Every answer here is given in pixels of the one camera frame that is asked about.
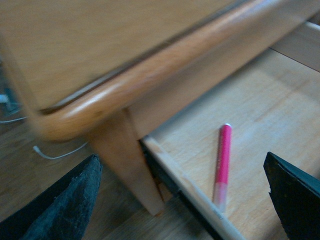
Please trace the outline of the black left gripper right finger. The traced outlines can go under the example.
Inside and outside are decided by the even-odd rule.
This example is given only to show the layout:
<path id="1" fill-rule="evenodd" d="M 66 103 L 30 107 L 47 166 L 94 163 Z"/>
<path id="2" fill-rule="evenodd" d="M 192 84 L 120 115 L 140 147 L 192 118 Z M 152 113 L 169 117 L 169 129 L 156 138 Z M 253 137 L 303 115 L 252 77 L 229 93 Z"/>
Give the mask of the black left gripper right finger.
<path id="1" fill-rule="evenodd" d="M 320 238 L 320 181 L 268 152 L 263 168 L 270 198 L 290 240 Z"/>

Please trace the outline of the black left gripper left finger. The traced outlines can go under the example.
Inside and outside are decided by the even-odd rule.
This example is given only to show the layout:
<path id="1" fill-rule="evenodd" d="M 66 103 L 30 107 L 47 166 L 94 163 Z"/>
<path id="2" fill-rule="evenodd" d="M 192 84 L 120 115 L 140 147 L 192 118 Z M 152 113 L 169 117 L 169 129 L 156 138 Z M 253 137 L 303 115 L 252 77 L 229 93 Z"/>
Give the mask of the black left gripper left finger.
<path id="1" fill-rule="evenodd" d="M 102 164 L 92 154 L 0 223 L 2 240 L 80 240 L 100 188 Z"/>

